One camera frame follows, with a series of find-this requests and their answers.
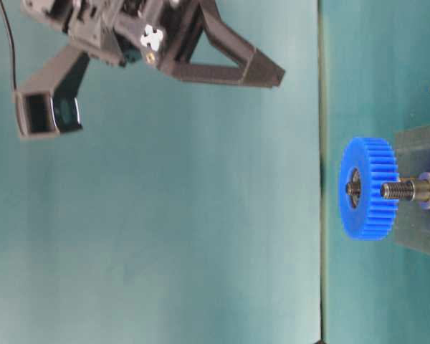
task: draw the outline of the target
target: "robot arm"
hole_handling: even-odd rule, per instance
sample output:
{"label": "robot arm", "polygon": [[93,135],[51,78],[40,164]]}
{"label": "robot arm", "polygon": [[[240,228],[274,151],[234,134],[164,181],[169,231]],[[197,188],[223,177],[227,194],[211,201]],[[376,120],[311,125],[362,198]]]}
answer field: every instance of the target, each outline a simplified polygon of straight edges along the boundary
{"label": "robot arm", "polygon": [[[274,87],[285,74],[223,23],[215,0],[23,0],[22,9],[70,37],[70,45],[15,92],[24,138],[82,128],[76,95],[89,58],[124,67],[142,57],[185,82]],[[237,67],[191,63],[203,32]]]}

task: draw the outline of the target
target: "plastic gear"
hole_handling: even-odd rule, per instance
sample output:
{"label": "plastic gear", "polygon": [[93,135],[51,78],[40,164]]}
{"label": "plastic gear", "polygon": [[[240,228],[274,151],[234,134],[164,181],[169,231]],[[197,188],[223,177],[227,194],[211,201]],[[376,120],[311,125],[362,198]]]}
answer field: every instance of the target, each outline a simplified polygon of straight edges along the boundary
{"label": "plastic gear", "polygon": [[[345,232],[352,239],[381,240],[391,231],[398,200],[384,199],[384,183],[398,181],[390,144],[381,138],[354,138],[345,149],[339,176],[339,208]],[[348,196],[346,185],[360,181],[360,196]]]}

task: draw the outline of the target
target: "teal surface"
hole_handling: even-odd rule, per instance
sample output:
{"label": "teal surface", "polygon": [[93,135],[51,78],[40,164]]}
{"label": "teal surface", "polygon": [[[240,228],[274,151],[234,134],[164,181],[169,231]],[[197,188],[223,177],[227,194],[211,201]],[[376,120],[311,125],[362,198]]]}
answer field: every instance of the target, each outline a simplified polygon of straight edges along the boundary
{"label": "teal surface", "polygon": [[430,124],[430,0],[322,1],[325,338],[430,343],[430,257],[344,235],[337,180],[353,136]]}
{"label": "teal surface", "polygon": [[[67,40],[17,2],[23,81]],[[285,67],[282,88],[92,62],[85,129],[32,142],[16,137],[0,20],[0,343],[320,338],[317,7],[275,4],[219,1]]]}

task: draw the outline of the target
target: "dark edge line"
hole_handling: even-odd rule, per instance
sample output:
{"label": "dark edge line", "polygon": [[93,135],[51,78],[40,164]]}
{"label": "dark edge line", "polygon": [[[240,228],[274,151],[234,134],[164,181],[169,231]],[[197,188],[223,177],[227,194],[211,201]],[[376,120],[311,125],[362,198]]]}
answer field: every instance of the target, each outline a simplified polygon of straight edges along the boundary
{"label": "dark edge line", "polygon": [[317,0],[317,41],[318,41],[318,93],[319,93],[319,141],[320,141],[320,344],[325,340],[325,285],[326,285],[326,235],[325,235],[325,159],[326,150],[326,82],[325,45],[323,37],[323,0]]}

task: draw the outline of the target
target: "black cable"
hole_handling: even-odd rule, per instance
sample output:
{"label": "black cable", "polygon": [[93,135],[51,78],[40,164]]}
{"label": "black cable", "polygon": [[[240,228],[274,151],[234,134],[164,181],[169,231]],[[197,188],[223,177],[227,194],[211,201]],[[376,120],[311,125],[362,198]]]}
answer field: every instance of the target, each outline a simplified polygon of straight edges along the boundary
{"label": "black cable", "polygon": [[5,26],[6,35],[8,36],[9,63],[11,65],[11,89],[14,92],[16,90],[16,50],[14,48],[14,39],[13,33],[11,32],[11,25],[9,24],[8,15],[6,14],[6,9],[2,0],[0,0],[0,13]]}

